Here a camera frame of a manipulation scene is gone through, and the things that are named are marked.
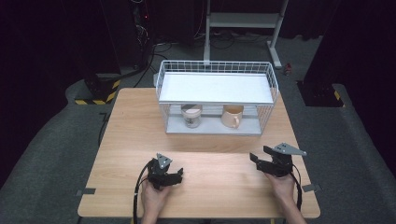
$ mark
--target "metal frame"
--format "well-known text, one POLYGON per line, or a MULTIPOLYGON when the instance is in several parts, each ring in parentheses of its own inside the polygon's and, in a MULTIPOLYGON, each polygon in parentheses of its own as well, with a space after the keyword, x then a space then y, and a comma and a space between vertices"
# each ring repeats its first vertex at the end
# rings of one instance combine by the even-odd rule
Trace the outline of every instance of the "metal frame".
POLYGON ((206 9, 206 35, 204 62, 208 65, 210 62, 210 27, 251 27, 251 28, 273 28, 274 34, 271 41, 267 41, 267 47, 270 51, 274 67, 281 68, 282 64, 277 56, 275 44, 285 17, 286 8, 289 0, 284 0, 279 13, 211 13, 210 0, 207 0, 206 9))

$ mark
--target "white cup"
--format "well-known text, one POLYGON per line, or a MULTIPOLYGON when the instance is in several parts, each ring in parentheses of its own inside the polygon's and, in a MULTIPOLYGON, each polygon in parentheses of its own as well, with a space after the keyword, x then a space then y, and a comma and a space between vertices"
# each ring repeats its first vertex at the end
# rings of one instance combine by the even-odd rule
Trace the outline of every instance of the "white cup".
POLYGON ((184 118, 184 123, 189 128, 196 128, 201 123, 201 105, 182 105, 181 114, 184 118))
POLYGON ((243 112, 242 105, 224 105, 221 122, 229 128, 237 129, 241 123, 243 112))

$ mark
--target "human hand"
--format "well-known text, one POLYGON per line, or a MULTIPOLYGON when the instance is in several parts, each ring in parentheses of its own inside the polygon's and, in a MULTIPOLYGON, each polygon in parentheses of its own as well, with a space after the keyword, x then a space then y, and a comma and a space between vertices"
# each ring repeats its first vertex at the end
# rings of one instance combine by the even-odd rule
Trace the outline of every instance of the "human hand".
POLYGON ((147 180, 147 176, 144 176, 143 179, 141 197, 144 215, 142 218, 142 224, 156 223, 157 217, 163 210, 163 207, 166 203, 166 198, 172 187, 168 186, 161 189, 155 189, 154 186, 147 180))
POLYGON ((282 177, 276 177, 264 173, 265 176, 270 180, 274 190, 274 194, 279 201, 282 211, 289 224, 306 224, 306 221, 297 208, 294 199, 294 179, 291 175, 285 175, 282 177))
POLYGON ((293 193, 295 182, 291 175, 276 177, 267 173, 264 174, 270 180, 274 194, 279 201, 294 202, 293 193))

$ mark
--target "wire mesh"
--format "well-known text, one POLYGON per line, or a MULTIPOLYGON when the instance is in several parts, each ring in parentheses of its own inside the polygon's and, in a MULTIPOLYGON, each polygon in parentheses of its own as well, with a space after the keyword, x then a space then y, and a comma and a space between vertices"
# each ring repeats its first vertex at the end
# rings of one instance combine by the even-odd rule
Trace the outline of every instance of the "wire mesh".
MULTIPOLYGON (((263 133, 264 127, 268 119, 271 116, 273 107, 276 103, 277 96, 279 94, 276 76, 273 70, 273 66, 268 62, 224 62, 224 61, 211 61, 209 64, 203 61, 163 61, 159 70, 159 77, 157 80, 157 97, 160 99, 161 91, 163 87, 163 79, 166 73, 178 73, 178 74, 199 74, 199 75, 265 75, 270 87, 273 103, 271 105, 256 105, 257 108, 257 120, 260 123, 261 133, 263 133)), ((168 120, 170 116, 170 105, 161 104, 160 109, 163 114, 163 120, 165 129, 168 126, 168 120)))

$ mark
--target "white shelf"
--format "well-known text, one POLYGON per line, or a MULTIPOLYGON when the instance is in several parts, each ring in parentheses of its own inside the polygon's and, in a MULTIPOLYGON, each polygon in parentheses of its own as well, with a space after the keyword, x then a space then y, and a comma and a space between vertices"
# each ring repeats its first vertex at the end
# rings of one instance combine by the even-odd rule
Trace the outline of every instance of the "white shelf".
POLYGON ((166 72, 160 104, 272 105, 265 74, 166 72))
POLYGON ((279 14, 216 13, 210 14, 210 27, 275 28, 279 14))

